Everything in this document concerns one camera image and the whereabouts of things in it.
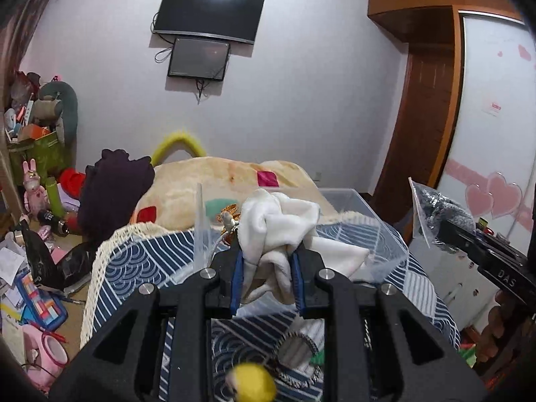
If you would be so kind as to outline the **brown wooden door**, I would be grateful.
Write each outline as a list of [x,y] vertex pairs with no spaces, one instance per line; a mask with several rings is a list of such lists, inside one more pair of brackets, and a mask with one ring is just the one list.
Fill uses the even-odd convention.
[[452,49],[410,47],[393,137],[372,198],[376,214],[390,224],[411,209],[408,179],[430,179],[448,117],[453,68]]

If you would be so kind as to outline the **black white hair band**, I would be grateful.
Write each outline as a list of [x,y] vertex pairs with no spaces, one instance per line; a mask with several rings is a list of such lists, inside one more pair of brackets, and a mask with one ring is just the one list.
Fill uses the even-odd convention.
[[285,333],[273,351],[274,370],[279,379],[296,381],[300,385],[306,380],[318,381],[323,369],[310,364],[311,357],[320,348],[315,341],[299,331]]

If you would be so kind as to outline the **white wardrobe door pink hearts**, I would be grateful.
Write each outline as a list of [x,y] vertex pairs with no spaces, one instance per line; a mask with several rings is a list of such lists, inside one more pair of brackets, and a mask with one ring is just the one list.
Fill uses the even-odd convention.
[[462,88],[439,191],[529,248],[535,186],[535,42],[521,22],[464,11]]

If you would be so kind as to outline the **black wall television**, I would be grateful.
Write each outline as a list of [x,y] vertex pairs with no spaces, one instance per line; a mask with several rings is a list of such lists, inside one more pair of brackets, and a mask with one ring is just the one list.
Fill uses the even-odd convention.
[[211,37],[252,45],[265,0],[162,0],[158,35]]

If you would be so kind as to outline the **grey green plush toy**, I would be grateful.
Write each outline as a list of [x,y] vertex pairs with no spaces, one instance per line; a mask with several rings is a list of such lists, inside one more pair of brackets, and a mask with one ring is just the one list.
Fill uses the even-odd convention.
[[63,81],[41,86],[33,102],[30,123],[52,125],[61,144],[70,147],[78,124],[78,101],[73,87]]

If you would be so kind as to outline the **clear plastic storage box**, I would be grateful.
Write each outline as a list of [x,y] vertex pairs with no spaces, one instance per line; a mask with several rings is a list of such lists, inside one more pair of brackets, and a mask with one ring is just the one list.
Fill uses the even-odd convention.
[[[391,226],[384,223],[372,208],[353,189],[319,189],[327,201],[333,205],[336,214],[325,216],[321,213],[316,231],[319,236],[337,242],[366,248],[369,257],[358,270],[358,281],[371,284],[390,282],[397,288],[404,288],[408,279],[409,251],[402,237]],[[217,241],[222,223],[216,219],[222,209],[235,204],[242,207],[244,201],[228,203],[224,199],[208,201],[203,190],[196,194],[196,216],[194,226],[186,237],[193,261],[178,269],[170,276],[174,283],[180,282],[194,272],[203,258],[211,250],[222,251],[225,245]]]

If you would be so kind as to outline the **green cardboard box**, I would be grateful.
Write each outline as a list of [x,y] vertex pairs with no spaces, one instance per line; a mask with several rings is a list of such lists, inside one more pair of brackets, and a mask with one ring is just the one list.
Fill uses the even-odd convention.
[[56,132],[52,132],[37,140],[26,140],[20,143],[9,143],[9,158],[17,186],[23,185],[23,161],[36,161],[36,170],[45,183],[48,176],[57,176],[71,165],[71,151],[61,144]]

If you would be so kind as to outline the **yellow felt bird ball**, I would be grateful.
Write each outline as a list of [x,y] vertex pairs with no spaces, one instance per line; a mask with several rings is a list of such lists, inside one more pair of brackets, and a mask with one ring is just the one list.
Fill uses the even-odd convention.
[[272,402],[277,395],[273,377],[257,363],[241,363],[230,370],[225,378],[232,391],[232,399],[238,402]]

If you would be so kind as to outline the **red plush item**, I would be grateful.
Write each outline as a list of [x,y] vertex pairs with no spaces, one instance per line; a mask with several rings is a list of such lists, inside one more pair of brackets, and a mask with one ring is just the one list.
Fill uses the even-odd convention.
[[59,175],[59,183],[64,192],[71,198],[80,199],[86,175],[74,168],[66,168]]

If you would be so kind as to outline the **green knitted soft toy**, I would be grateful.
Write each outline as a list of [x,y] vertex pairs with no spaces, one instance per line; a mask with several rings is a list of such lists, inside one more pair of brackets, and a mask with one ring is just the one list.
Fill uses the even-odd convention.
[[310,364],[312,366],[318,366],[321,369],[324,368],[324,363],[325,363],[325,354],[324,354],[323,349],[321,349],[317,353],[315,353],[310,359]]

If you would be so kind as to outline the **pink rabbit toy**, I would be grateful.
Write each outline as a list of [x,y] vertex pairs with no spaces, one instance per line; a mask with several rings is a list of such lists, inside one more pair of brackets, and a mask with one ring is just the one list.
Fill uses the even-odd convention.
[[41,184],[37,173],[36,160],[23,161],[24,207],[33,217],[40,211],[48,209],[49,201],[46,189]]

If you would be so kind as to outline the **small black wall monitor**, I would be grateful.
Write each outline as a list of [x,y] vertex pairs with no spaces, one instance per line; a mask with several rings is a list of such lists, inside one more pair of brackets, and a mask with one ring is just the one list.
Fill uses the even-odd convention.
[[231,46],[226,42],[178,37],[172,48],[167,75],[221,82],[230,50]]

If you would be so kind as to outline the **white soft cloth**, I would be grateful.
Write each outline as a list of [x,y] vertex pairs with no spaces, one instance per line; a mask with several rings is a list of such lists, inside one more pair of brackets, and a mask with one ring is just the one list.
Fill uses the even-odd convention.
[[289,257],[301,244],[318,252],[327,268],[358,279],[358,270],[370,251],[318,236],[320,216],[317,203],[281,192],[259,189],[244,201],[237,230],[244,258],[241,303],[251,303],[266,293],[282,304],[294,303]]

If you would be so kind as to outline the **green cylinder bottle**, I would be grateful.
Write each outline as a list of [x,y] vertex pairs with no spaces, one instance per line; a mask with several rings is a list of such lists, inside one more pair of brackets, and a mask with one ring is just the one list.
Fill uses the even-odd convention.
[[65,208],[62,205],[57,182],[53,176],[46,178],[46,192],[48,196],[50,211],[55,216],[62,218],[65,216]]

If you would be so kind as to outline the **yellow curved plush tube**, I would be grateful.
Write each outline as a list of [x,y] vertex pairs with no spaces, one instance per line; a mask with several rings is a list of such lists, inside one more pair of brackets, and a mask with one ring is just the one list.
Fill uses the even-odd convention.
[[177,131],[165,136],[162,142],[158,144],[151,155],[151,164],[153,166],[162,164],[171,154],[178,150],[186,151],[192,158],[207,155],[199,140],[191,133]]

